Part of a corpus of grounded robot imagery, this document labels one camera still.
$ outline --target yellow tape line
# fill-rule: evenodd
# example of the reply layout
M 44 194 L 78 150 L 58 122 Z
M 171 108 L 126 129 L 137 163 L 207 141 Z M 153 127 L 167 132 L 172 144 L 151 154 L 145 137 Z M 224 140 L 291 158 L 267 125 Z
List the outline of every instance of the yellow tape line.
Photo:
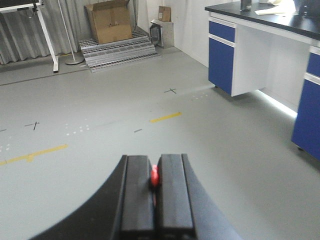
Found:
M 65 149 L 67 147 L 68 147 L 68 145 L 64 144 L 64 145 L 56 146 L 56 147 L 49 148 L 49 149 L 46 149 L 46 150 L 42 150 L 42 151 L 36 151 L 36 152 L 28 154 L 28 155 L 18 156 L 18 157 L 15 157 L 15 158 L 11 158 L 9 160 L 0 161 L 0 166 L 1 165 L 5 165 L 5 164 L 10 164 L 10 163 L 13 163 L 13 162 L 17 162 L 17 161 L 20 161 L 20 160 L 23 160 L 23 159 L 25 159 L 28 163 L 31 163 L 34 160 L 35 156 L 51 153 L 51 152 L 54 152 L 54 151 L 57 151 L 57 150 Z
M 170 115 L 167 115 L 167 116 L 162 116 L 162 117 L 159 117 L 159 118 L 156 118 L 156 119 L 152 119 L 150 120 L 151 123 L 156 123 L 156 122 L 159 122 L 159 121 L 162 121 L 162 120 L 166 120 L 166 119 L 170 119 L 170 118 L 174 118 L 174 117 L 177 117 L 177 116 L 180 116 L 182 113 L 181 112 L 176 112 L 174 114 L 170 114 Z

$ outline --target black cross mark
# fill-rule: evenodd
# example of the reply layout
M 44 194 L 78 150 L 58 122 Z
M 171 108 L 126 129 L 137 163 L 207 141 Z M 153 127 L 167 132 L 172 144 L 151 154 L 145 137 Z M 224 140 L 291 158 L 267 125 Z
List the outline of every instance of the black cross mark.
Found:
M 177 90 L 176 88 L 174 88 L 174 89 L 171 89 L 171 88 L 169 88 L 170 90 L 168 90 L 168 91 L 165 91 L 164 93 L 168 93 L 168 92 L 174 92 L 175 94 L 177 94 L 174 90 Z
M 24 125 L 25 127 L 28 127 L 28 126 L 33 126 L 34 125 L 34 127 L 33 127 L 33 131 L 34 130 L 36 130 L 36 126 L 37 126 L 37 124 L 40 124 L 40 122 L 35 122 L 35 123 L 32 123 L 32 124 L 28 124 L 28 125 Z

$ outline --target metal grating step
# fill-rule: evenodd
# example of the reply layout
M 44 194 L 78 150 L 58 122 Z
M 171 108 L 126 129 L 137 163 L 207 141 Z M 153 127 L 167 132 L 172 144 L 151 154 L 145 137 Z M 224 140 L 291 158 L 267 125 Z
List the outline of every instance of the metal grating step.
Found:
M 85 60 L 87 61 L 87 64 L 89 64 L 89 62 L 94 60 L 101 60 L 101 59 L 107 60 L 107 59 L 112 59 L 116 57 L 126 57 L 126 56 L 134 55 L 139 52 L 144 52 L 146 50 L 150 52 L 155 52 L 154 46 L 151 43 L 145 43 L 145 44 L 139 44 L 139 45 L 134 45 L 130 47 L 114 48 L 108 51 L 86 54 Z
M 147 37 L 148 38 L 148 36 L 145 35 L 143 32 L 134 31 L 134 32 L 132 32 L 132 38 L 130 38 L 130 39 L 125 39 L 125 40 L 116 41 L 116 42 L 109 42 L 109 43 L 104 43 L 104 44 L 99 44 L 95 39 L 91 38 L 91 39 L 79 41 L 79 45 L 80 45 L 81 50 L 84 50 L 84 49 L 95 48 L 97 46 L 118 45 L 118 44 L 121 44 L 121 43 L 125 43 L 126 41 L 131 41 L 133 39 L 141 38 L 141 37 Z
M 160 56 L 145 33 L 136 31 L 132 36 L 131 39 L 104 44 L 98 44 L 94 39 L 81 41 L 81 51 L 91 72 Z
M 116 61 L 126 61 L 126 59 L 131 59 L 131 58 L 139 58 L 141 56 L 149 55 L 156 53 L 150 49 L 140 49 L 139 51 L 134 51 L 134 52 L 128 52 L 127 54 L 118 54 L 114 55 L 108 58 L 101 58 L 101 59 L 92 59 L 91 61 L 88 61 L 88 66 L 89 68 L 94 67 L 96 65 L 101 65 L 101 64 L 106 64 L 106 63 L 112 63 Z
M 82 51 L 82 53 L 83 54 L 90 54 L 90 53 L 94 53 L 94 52 L 101 52 L 101 51 L 106 51 L 106 50 L 114 49 L 114 48 L 122 48 L 122 47 L 125 47 L 125 46 L 130 46 L 130 45 L 135 45 L 135 44 L 140 44 L 140 43 L 150 43 L 150 41 L 149 41 L 149 39 L 144 38 L 144 37 L 143 38 L 137 38 L 137 39 L 134 39 L 131 42 L 125 42 L 125 43 L 119 44 L 119 45 L 110 45 L 110 46 L 98 45 L 97 47 L 84 49 Z
M 110 67 L 117 67 L 117 66 L 120 66 L 122 64 L 126 64 L 127 65 L 127 64 L 134 63 L 134 62 L 138 62 L 138 61 L 140 62 L 140 61 L 143 61 L 143 60 L 155 59 L 155 58 L 158 58 L 158 57 L 160 57 L 160 55 L 155 52 L 155 53 L 150 53 L 150 54 L 139 56 L 139 57 L 127 58 L 125 60 L 107 62 L 107 63 L 104 63 L 104 64 L 93 66 L 90 69 L 91 69 L 92 73 L 95 73 L 95 72 L 99 72 L 99 71 L 105 71 L 107 68 L 110 68 Z

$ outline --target small cardboard box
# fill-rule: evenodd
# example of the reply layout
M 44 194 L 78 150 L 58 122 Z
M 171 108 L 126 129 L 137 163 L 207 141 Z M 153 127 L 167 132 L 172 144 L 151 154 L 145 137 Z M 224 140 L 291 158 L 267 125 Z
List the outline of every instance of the small cardboard box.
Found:
M 170 20 L 171 20 L 171 7 L 159 6 L 158 19 L 162 22 L 170 22 Z
M 86 5 L 93 37 L 99 44 L 132 38 L 128 0 L 110 0 Z

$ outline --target stand base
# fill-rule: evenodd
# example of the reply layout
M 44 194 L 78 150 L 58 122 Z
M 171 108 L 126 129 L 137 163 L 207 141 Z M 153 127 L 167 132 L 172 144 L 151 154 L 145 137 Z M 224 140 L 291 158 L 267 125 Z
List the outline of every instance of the stand base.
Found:
M 84 61 L 84 57 L 83 56 L 73 56 L 71 55 L 67 60 L 65 60 L 65 64 L 67 65 L 76 65 L 76 64 L 80 64 Z
M 59 56 L 52 56 L 53 59 L 53 73 L 59 72 Z

